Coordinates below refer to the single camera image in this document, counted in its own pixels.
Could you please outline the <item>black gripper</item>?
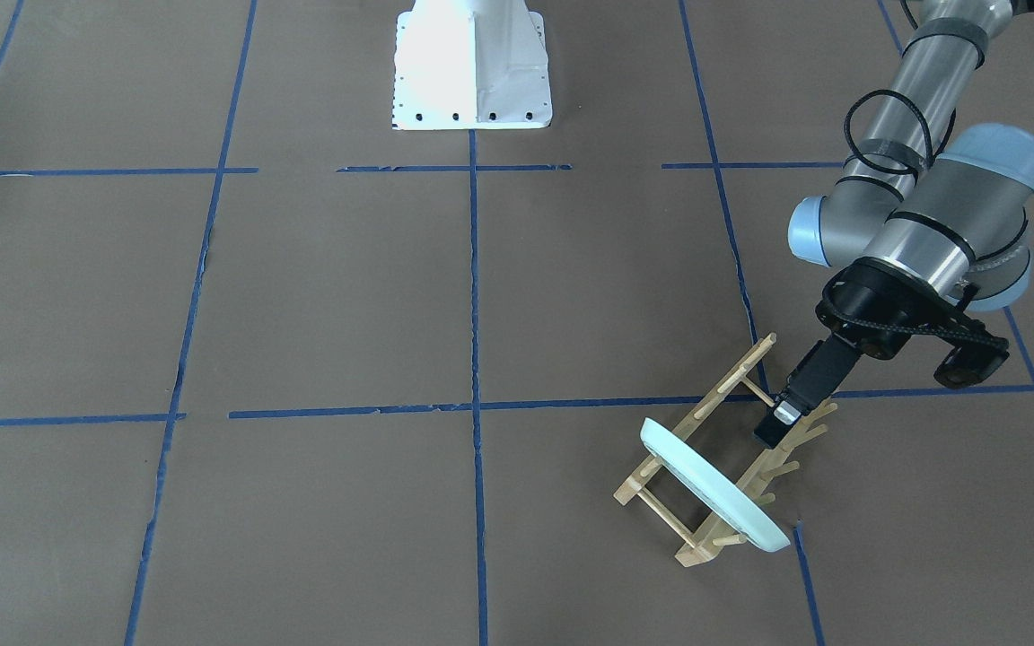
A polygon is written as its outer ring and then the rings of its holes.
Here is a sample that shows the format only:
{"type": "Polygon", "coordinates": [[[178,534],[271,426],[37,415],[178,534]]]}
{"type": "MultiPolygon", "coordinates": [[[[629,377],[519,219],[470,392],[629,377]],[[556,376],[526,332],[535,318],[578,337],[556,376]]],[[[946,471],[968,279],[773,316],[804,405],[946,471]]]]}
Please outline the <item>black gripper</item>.
{"type": "Polygon", "coordinates": [[[779,447],[801,414],[811,413],[837,393],[862,356],[841,336],[815,344],[789,373],[781,402],[760,420],[754,439],[769,450],[779,447]]]}

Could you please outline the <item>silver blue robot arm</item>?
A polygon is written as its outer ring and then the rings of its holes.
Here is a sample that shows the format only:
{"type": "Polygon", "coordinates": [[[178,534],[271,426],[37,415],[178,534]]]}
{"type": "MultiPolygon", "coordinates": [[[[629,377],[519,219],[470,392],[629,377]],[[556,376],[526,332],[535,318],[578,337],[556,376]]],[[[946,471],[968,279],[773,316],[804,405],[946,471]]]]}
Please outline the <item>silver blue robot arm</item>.
{"type": "Polygon", "coordinates": [[[924,1],[880,106],[829,195],[802,199],[789,249],[837,269],[815,312],[828,329],[789,373],[754,434],[774,449],[837,393],[862,357],[894,359],[914,336],[951,347],[934,377],[950,389],[989,380],[1010,344],[973,312],[1000,310],[1030,283],[1034,135],[1005,124],[956,134],[956,107],[1018,1],[924,1]]]}

